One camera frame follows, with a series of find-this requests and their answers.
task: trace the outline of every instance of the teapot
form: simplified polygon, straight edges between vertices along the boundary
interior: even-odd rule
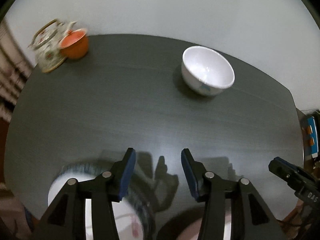
[[[48,73],[59,67],[67,57],[60,53],[58,47],[59,41],[64,37],[65,33],[72,28],[76,22],[60,22],[54,19],[43,26],[32,39],[28,46],[36,53],[36,61],[42,72]]]

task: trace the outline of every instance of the striped fabric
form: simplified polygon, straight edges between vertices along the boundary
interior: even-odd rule
[[[32,70],[3,20],[0,22],[0,118],[5,121],[10,122],[14,106]]]

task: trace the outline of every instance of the silver bolt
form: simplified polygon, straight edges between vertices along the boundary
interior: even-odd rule
[[[207,171],[204,175],[209,179],[212,179],[214,177],[214,173],[212,171]]]
[[[102,173],[102,177],[104,177],[104,178],[111,177],[111,172],[110,171],[105,171],[104,173]]]
[[[250,183],[250,181],[248,179],[246,179],[246,178],[242,178],[240,181],[244,185],[248,185]]]
[[[68,184],[71,186],[71,185],[74,185],[76,183],[76,179],[68,179]]]

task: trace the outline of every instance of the orange cup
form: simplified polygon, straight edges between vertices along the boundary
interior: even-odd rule
[[[71,31],[59,42],[59,48],[62,55],[71,58],[82,58],[89,49],[89,40],[86,36],[87,29],[78,29]]]

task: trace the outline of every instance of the tabletop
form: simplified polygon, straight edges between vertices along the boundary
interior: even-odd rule
[[[120,159],[128,147],[155,179],[156,166],[177,176],[172,199],[156,214],[156,230],[197,204],[180,161],[183,148],[224,179],[248,178],[277,218],[297,198],[268,171],[279,156],[302,165],[302,137],[292,95],[257,68],[222,55],[235,72],[233,86],[213,98],[190,90],[181,76],[192,43],[115,34],[89,37],[89,52],[49,74],[36,67],[9,127],[5,181],[40,218],[59,170],[69,163]],[[156,192],[160,201],[167,194]]]

